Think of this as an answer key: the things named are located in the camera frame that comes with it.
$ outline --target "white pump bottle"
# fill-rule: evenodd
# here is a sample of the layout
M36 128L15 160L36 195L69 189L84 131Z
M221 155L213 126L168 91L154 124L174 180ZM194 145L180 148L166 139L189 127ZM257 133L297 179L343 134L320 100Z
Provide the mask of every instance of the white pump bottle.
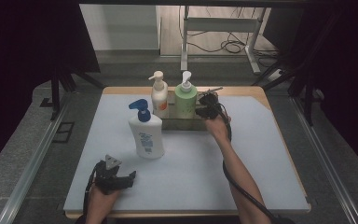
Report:
M153 103L153 114L161 119L167 119L169 116L168 108L168 85L162 79L164 75L162 72L157 71L152 77L149 78L155 79L152 90L152 103Z

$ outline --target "white table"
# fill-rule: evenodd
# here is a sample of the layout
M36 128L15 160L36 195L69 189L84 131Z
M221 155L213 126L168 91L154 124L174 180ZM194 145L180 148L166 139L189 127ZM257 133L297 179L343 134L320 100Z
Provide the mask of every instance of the white table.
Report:
M88 178L105 154L123 161L118 176L137 172L133 187L118 198L112 217L236 215L222 155L207 132L163 131L166 152L162 158L137 156L127 122L137 111L128 105L140 98L150 103L150 91L149 87L104 90L63 208L66 215L81 214ZM232 117L232 145L254 177L266 207L280 214L309 212L305 191L262 89L224 88L219 100Z

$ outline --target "pump dispenser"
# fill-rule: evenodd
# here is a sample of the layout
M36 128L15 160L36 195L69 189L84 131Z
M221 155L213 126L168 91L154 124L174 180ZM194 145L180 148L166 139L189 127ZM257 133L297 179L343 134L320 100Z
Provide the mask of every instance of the pump dispenser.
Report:
M129 105L130 109L138 109L138 116L129 119L129 125L136 145L136 153L148 159L160 158L164 155L162 145L162 120L150 114L145 99L137 100Z
M149 78L155 79L152 90L152 103L153 103L153 114L161 119L166 119L169 115L168 112L168 85L162 79L164 75L162 72L157 71L152 77Z
M191 73L183 73L182 83L175 88L175 114L178 119L193 119L196 110L197 88L189 81Z

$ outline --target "metal rail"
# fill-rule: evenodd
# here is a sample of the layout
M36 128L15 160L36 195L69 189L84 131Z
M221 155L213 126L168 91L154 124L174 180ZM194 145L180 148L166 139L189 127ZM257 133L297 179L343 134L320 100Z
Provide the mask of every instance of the metal rail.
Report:
M22 172L22 175L16 184L16 187L11 192L10 197L8 198L7 203L0 215L0 223L10 224L14 221L14 218L20 210L28 189L31 187L34 181L34 177L39 170L40 164L42 163L46 152L48 151L54 134L60 126L61 120L66 113L69 102L70 94L66 93L62 97L62 109L60 110L60 113L58 114L57 118L49 124L45 135L39 143L39 146L32 155L31 159L28 161L28 164L25 166L24 171Z
M330 181L330 185L333 188L334 192L337 195L339 202L341 203L342 209L344 210L348 221L351 224L358 224L358 211L356 208L351 195L348 193L348 190L345 188L341 179L339 178L336 169L333 166L333 163L330 161L324 146L321 143L321 140L318 137L318 134L315 132L313 127L309 126L306 118L303 116L303 108L298 99L293 97L290 98L291 103L293 104L298 118L306 131L306 134L312 144L313 149L315 149L316 155L324 169L324 172Z

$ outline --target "black cloth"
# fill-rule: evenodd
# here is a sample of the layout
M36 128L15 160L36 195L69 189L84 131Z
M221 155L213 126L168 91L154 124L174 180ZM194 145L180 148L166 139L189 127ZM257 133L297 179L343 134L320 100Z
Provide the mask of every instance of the black cloth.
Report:
M65 65L99 72L78 3L0 0L0 151L32 102L34 88Z
M358 1L345 6L312 70L322 110L358 155Z

